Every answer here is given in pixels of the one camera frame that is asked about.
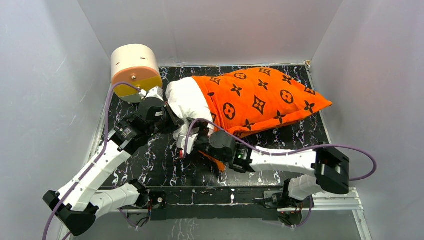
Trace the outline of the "orange patterned pillowcase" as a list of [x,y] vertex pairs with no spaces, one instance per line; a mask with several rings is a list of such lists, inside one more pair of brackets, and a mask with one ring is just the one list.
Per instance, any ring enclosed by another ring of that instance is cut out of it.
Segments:
[[310,87],[268,67],[193,79],[212,121],[238,138],[295,124],[332,105]]

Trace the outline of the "white pillow insert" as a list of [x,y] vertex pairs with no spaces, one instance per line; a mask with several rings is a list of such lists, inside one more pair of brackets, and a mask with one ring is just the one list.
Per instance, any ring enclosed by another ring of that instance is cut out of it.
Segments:
[[174,131],[173,138],[186,136],[189,129],[188,118],[213,121],[210,107],[199,85],[192,77],[172,81],[167,85],[165,95],[172,111],[184,121],[184,125]]

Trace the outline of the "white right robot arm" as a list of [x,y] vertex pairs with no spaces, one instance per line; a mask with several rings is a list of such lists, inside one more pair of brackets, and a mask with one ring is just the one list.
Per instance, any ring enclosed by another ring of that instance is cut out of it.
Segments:
[[194,150],[242,174],[267,171],[300,174],[300,177],[287,179],[281,193],[266,196],[261,202],[263,205],[272,203],[279,208],[295,207],[316,193],[346,195],[350,191],[350,160],[333,146],[301,152],[253,147],[237,142],[224,131],[218,131],[197,140]]

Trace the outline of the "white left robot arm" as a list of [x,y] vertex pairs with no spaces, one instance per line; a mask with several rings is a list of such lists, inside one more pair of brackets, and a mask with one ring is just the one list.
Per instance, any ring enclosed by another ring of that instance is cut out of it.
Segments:
[[96,194],[111,174],[159,134],[170,134],[184,125],[181,110],[169,101],[147,97],[136,111],[124,117],[106,135],[102,150],[58,191],[49,190],[44,202],[71,234],[85,233],[96,219],[125,206],[145,208],[150,190],[136,179]]

